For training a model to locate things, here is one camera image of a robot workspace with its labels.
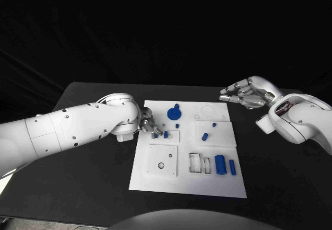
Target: blue cylindrical block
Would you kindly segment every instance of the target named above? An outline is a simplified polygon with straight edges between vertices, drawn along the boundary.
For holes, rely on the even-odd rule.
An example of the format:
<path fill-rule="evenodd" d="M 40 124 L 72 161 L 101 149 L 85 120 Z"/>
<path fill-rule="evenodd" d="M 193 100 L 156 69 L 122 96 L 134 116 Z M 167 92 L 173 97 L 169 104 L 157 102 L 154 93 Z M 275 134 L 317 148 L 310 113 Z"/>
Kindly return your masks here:
<path fill-rule="evenodd" d="M 226 174 L 226 164 L 225 164 L 225 157 L 222 155 L 215 156 L 215 170 L 216 174 L 225 175 Z"/>
<path fill-rule="evenodd" d="M 205 141 L 206 139 L 207 139 L 207 134 L 205 133 L 203 135 L 202 135 L 202 140 Z"/>
<path fill-rule="evenodd" d="M 235 166 L 233 166 L 233 160 L 229 160 L 229 167 L 231 167 L 231 174 L 232 174 L 232 176 L 235 176 L 236 171 L 235 171 Z"/>

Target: black table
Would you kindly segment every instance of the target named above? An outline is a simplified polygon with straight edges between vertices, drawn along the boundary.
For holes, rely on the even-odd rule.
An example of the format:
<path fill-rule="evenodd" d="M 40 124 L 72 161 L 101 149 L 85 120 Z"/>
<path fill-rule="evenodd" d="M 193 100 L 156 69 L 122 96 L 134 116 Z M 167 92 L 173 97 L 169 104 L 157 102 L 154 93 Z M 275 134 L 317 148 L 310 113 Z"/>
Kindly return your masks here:
<path fill-rule="evenodd" d="M 73 82 L 54 111 L 114 92 L 144 100 L 219 102 L 220 87 Z M 0 216 L 106 227 L 163 209 L 193 208 L 252 218 L 281 229 L 330 228 L 332 156 L 311 141 L 287 142 L 264 134 L 254 121 L 267 107 L 248 111 L 228 103 L 246 199 L 128 190 L 134 140 L 101 140 L 36 160 L 0 195 Z"/>

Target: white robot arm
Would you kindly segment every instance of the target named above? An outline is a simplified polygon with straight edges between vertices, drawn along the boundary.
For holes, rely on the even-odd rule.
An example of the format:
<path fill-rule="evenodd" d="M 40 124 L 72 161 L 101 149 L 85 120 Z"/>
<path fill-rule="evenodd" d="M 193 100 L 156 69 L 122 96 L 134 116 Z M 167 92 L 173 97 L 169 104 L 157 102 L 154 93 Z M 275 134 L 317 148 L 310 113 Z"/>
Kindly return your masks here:
<path fill-rule="evenodd" d="M 88 103 L 49 114 L 0 124 L 0 177 L 18 166 L 105 137 L 132 139 L 143 130 L 161 135 L 148 108 L 114 93 L 102 103 Z"/>
<path fill-rule="evenodd" d="M 238 89 L 238 96 L 223 95 Z M 332 107 L 306 94 L 284 95 L 275 85 L 258 76 L 241 80 L 220 90 L 219 100 L 242 104 L 248 109 L 270 107 L 255 124 L 268 134 L 274 130 L 287 141 L 300 144 L 314 140 L 332 155 Z"/>

